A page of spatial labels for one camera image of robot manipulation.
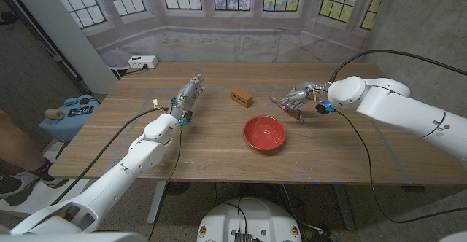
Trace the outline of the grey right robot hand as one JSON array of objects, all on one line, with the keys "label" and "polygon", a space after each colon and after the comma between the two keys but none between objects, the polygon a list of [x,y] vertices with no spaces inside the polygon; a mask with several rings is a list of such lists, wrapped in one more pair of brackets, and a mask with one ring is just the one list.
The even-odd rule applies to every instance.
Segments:
[{"label": "grey right robot hand", "polygon": [[330,85],[330,83],[302,82],[296,85],[278,105],[285,106],[289,112],[297,112],[300,107],[310,101],[317,103],[328,102],[328,88]]}]

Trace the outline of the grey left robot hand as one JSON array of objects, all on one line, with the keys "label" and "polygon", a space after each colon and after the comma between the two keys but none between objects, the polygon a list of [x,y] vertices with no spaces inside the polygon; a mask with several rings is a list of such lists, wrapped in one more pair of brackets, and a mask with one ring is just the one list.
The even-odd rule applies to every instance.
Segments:
[{"label": "grey left robot hand", "polygon": [[182,87],[177,96],[172,101],[168,114],[181,120],[186,112],[189,112],[195,105],[196,99],[204,92],[204,78],[202,74],[197,74],[184,87]]}]

